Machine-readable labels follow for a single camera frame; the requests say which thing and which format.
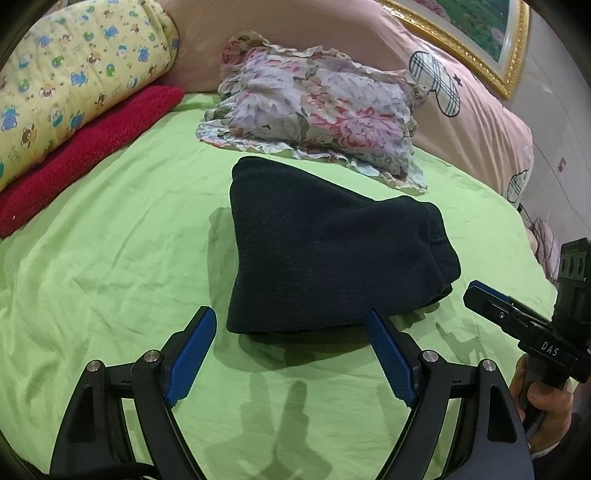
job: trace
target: floral fabric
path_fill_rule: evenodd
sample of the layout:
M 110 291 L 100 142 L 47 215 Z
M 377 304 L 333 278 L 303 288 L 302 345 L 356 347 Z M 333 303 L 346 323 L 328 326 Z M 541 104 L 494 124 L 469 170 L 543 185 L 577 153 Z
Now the floral fabric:
M 299 51 L 255 32 L 222 53 L 222 101 L 197 136 L 217 147 L 343 160 L 397 187 L 427 188 L 413 159 L 413 109 L 427 97 L 408 70 L 382 72 L 331 48 Z
M 557 285 L 558 268 L 560 266 L 560 246 L 546 220 L 536 218 L 532 225 L 532 230 L 538 242 L 535 258 L 542 266 L 546 278 L 554 285 Z

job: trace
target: pink blanket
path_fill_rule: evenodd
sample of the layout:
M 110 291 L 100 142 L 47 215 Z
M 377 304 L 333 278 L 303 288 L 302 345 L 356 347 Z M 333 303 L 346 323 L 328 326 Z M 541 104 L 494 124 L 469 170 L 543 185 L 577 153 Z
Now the pink blanket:
M 412 35 L 374 0 L 162 0 L 180 36 L 163 77 L 185 92 L 217 90 L 222 49 L 243 30 L 300 50 L 322 45 L 380 70 L 409 69 L 427 87 L 413 144 L 517 206 L 533 162 L 531 131 L 452 56 Z

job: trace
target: wall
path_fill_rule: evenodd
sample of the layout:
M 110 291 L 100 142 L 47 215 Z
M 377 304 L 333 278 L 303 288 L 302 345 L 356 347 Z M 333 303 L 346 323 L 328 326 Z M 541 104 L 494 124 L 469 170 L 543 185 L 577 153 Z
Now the wall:
M 522 198 L 528 214 L 548 217 L 559 244 L 591 238 L 591 89 L 534 11 L 521 80 L 505 106 L 534 138 L 534 168 Z

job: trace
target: blue gripper pad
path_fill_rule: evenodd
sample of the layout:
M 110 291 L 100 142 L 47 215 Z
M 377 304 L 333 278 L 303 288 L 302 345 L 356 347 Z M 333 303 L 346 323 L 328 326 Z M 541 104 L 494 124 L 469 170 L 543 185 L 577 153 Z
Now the blue gripper pad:
M 468 288 L 472 288 L 472 287 L 477 287 L 481 290 L 484 290 L 488 294 L 492 295 L 493 297 L 495 297 L 501 301 L 504 301 L 506 303 L 511 303 L 511 299 L 507 295 L 503 295 L 500 291 L 496 291 L 493 288 L 490 288 L 488 285 L 485 285 L 481 281 L 472 280 L 470 282 L 470 284 L 468 285 Z
M 164 395 L 169 408 L 173 408 L 179 400 L 189 394 L 197 372 L 216 336 L 216 328 L 216 314 L 212 309 L 207 309 L 170 369 L 170 385 Z
M 414 407 L 418 395 L 413 387 L 413 373 L 382 319 L 373 310 L 368 313 L 365 330 L 392 392 L 407 407 Z

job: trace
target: red towel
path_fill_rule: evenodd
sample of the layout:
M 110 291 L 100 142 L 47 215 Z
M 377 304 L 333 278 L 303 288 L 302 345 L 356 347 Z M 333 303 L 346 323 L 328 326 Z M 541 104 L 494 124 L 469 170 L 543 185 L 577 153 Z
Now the red towel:
M 182 98 L 180 88 L 150 85 L 80 128 L 38 167 L 0 192 L 0 238 L 14 233 L 101 160 L 133 142 Z

